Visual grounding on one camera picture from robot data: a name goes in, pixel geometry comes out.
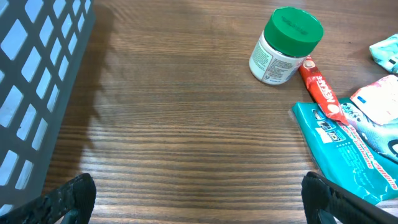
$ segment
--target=wood grain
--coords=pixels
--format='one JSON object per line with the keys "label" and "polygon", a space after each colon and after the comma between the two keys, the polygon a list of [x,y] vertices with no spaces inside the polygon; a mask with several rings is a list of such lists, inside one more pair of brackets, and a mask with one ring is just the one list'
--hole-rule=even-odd
{"label": "wood grain", "polygon": [[311,98],[248,67],[282,6],[323,24],[313,57],[338,97],[387,74],[368,48],[397,32],[395,0],[96,0],[44,192],[89,172],[92,223],[305,223],[315,168],[288,112]]}

